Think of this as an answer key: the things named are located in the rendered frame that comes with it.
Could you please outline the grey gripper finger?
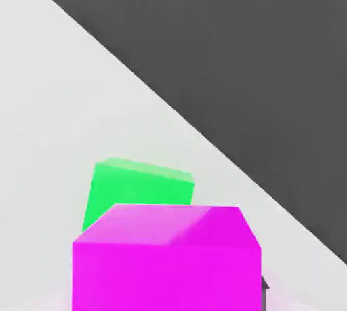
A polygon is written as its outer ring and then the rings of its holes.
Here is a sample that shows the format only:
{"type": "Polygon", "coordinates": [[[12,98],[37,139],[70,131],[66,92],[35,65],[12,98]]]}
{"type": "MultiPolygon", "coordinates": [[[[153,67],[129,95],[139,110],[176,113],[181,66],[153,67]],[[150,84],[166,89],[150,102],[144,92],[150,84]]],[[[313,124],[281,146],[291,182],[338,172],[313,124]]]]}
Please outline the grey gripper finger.
{"type": "Polygon", "coordinates": [[[271,287],[262,276],[262,311],[298,311],[284,286],[271,287]]]}

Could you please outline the small magenta cube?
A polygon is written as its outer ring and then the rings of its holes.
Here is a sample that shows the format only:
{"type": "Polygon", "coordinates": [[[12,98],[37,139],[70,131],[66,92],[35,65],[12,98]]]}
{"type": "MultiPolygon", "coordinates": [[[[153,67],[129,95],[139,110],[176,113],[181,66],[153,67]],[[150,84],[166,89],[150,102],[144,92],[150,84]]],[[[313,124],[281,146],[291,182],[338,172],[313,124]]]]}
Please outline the small magenta cube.
{"type": "Polygon", "coordinates": [[[115,205],[73,241],[72,311],[262,311],[238,207],[115,205]]]}

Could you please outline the small green cube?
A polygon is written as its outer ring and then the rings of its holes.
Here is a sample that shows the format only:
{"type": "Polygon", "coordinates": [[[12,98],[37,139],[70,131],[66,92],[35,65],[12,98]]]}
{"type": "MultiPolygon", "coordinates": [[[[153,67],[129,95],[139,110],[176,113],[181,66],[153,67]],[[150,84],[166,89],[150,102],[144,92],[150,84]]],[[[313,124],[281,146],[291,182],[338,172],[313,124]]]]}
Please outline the small green cube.
{"type": "Polygon", "coordinates": [[[115,203],[189,205],[195,181],[190,173],[120,158],[98,161],[89,189],[82,230],[115,203]]]}

